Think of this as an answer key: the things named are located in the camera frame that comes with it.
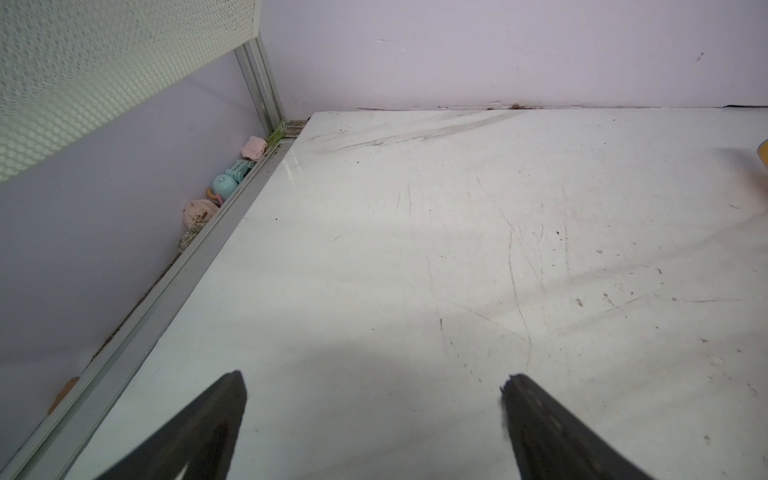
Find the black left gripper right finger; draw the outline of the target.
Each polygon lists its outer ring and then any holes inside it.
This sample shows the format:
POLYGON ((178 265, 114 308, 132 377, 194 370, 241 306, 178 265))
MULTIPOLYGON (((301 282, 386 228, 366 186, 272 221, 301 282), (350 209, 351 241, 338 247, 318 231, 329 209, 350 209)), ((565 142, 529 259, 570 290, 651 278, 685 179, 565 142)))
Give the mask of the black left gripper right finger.
POLYGON ((524 374, 501 387, 501 405, 523 479, 649 477, 524 374))

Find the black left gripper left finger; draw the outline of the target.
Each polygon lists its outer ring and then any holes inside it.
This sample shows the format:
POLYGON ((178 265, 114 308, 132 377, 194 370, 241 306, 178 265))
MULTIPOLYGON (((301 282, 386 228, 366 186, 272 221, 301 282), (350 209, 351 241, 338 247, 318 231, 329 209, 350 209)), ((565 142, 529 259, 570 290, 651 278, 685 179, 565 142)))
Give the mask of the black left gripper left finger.
POLYGON ((242 373, 223 375, 100 477, 226 478, 246 400, 242 373))

